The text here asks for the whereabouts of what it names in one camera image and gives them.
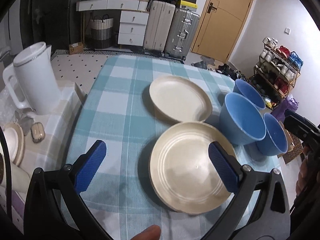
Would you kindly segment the right hand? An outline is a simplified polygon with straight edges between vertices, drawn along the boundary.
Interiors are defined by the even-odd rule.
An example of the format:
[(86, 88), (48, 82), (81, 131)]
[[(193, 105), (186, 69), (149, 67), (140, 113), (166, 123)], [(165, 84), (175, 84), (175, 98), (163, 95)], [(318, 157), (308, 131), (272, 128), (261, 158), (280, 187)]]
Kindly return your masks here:
[(310, 149), (305, 146), (303, 148), (303, 154), (304, 154), (304, 160), (301, 163), (299, 174), (298, 174), (298, 180), (296, 182), (296, 196), (300, 195), (302, 190), (304, 189), (305, 185), (307, 184), (307, 175), (308, 175), (308, 152)]

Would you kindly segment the left hand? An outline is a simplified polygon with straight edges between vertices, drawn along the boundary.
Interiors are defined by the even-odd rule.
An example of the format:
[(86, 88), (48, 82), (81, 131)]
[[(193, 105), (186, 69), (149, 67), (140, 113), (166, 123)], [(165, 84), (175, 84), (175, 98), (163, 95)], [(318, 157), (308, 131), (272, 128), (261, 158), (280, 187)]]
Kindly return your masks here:
[(161, 228), (158, 225), (152, 225), (137, 234), (131, 240), (159, 240), (160, 236)]

